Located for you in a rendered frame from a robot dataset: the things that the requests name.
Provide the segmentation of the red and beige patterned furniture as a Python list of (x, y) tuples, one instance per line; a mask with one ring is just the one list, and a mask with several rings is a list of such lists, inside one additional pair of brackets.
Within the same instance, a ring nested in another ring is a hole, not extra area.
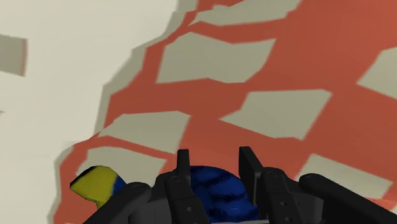
[(242, 146), (397, 214), (397, 0), (185, 0), (104, 86), (94, 135), (59, 165), (51, 224), (101, 208), (70, 189), (91, 166), (154, 187), (187, 149), (190, 167), (240, 179)]

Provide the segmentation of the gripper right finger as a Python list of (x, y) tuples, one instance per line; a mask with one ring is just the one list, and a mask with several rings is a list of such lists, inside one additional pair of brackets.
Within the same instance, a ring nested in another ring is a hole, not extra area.
[(397, 214), (320, 174), (294, 181), (262, 166), (248, 146), (239, 148), (239, 176), (259, 217), (270, 224), (397, 224)]

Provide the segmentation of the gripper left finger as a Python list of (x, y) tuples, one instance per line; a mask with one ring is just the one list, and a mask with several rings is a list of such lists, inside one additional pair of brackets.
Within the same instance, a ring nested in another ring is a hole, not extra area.
[(154, 187), (125, 185), (83, 224), (211, 224), (191, 188), (189, 151), (178, 150), (175, 171), (159, 175)]

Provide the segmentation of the blue and yellow toy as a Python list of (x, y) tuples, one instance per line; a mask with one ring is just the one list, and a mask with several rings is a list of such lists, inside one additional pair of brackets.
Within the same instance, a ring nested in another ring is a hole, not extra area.
[[(217, 167), (190, 167), (191, 187), (213, 223), (258, 220), (258, 209), (247, 196), (242, 181)], [(70, 182), (70, 189), (102, 207), (126, 182), (110, 167), (91, 166)]]

